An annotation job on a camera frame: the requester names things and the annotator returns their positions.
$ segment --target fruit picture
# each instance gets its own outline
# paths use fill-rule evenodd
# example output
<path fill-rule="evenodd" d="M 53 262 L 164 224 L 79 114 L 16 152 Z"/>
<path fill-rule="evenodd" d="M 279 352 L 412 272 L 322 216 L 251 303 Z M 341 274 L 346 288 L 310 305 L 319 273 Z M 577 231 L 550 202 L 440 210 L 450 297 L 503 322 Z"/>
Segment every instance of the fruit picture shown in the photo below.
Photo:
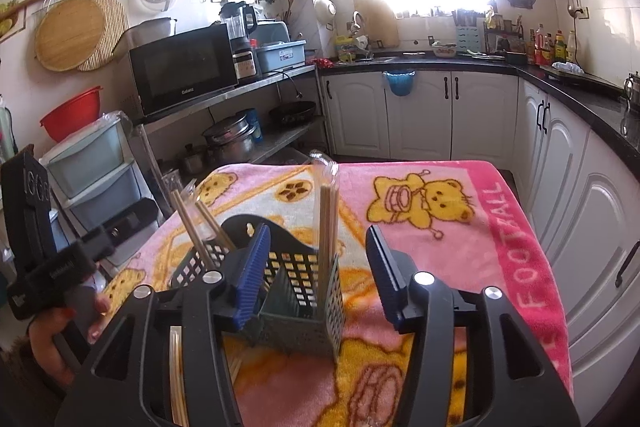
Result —
<path fill-rule="evenodd" d="M 25 28 L 26 9 L 18 10 L 7 18 L 2 17 L 4 12 L 9 11 L 22 1 L 24 0 L 0 0 L 0 42 Z"/>

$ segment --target blue gripper pad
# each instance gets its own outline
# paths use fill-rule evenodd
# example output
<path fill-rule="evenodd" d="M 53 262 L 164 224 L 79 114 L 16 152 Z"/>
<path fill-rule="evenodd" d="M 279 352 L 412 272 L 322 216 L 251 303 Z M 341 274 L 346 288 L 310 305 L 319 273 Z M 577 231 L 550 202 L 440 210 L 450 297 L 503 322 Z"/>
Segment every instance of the blue gripper pad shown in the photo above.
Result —
<path fill-rule="evenodd" d="M 262 285 L 264 277 L 264 267 L 267 264 L 269 250 L 271 248 L 271 232 L 269 227 L 262 224 L 255 231 L 249 246 L 248 254 L 239 274 L 236 287 L 236 311 L 233 315 L 233 322 L 240 330 L 254 313 L 255 301 L 258 290 Z"/>
<path fill-rule="evenodd" d="M 407 281 L 376 225 L 367 230 L 366 250 L 386 320 L 398 330 L 404 321 L 402 309 L 407 304 Z"/>

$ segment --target red plastic basin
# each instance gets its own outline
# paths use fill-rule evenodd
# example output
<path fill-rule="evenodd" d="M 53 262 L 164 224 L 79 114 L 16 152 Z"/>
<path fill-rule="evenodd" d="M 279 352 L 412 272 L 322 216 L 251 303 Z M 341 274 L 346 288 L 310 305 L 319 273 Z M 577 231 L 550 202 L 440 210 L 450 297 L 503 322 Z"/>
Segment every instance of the red plastic basin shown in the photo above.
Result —
<path fill-rule="evenodd" d="M 100 86 L 92 87 L 67 100 L 42 118 L 40 125 L 53 140 L 61 142 L 71 133 L 98 120 L 101 89 Z"/>

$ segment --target blender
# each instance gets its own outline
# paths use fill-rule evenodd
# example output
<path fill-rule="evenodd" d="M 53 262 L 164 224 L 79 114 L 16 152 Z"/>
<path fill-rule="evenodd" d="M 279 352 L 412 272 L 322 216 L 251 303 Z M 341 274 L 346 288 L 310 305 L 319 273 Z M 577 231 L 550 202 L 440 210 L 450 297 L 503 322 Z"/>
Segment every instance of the blender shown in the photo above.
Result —
<path fill-rule="evenodd" d="M 226 24 L 239 85 L 250 84 L 262 77 L 249 34 L 258 27 L 253 6 L 245 2 L 227 2 L 220 10 L 220 22 Z"/>

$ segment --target black countertop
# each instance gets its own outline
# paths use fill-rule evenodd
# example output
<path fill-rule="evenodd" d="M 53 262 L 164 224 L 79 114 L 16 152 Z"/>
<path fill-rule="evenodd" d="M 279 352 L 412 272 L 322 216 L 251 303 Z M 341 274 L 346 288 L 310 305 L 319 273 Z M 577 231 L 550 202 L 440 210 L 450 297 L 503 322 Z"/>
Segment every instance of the black countertop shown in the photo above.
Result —
<path fill-rule="evenodd" d="M 322 76 L 367 71 L 435 70 L 479 71 L 517 75 L 543 89 L 580 116 L 620 157 L 640 182 L 640 112 L 628 110 L 622 90 L 609 84 L 559 81 L 537 66 L 512 66 L 472 58 L 437 58 L 433 55 L 395 57 L 388 62 L 359 62 L 321 70 Z"/>

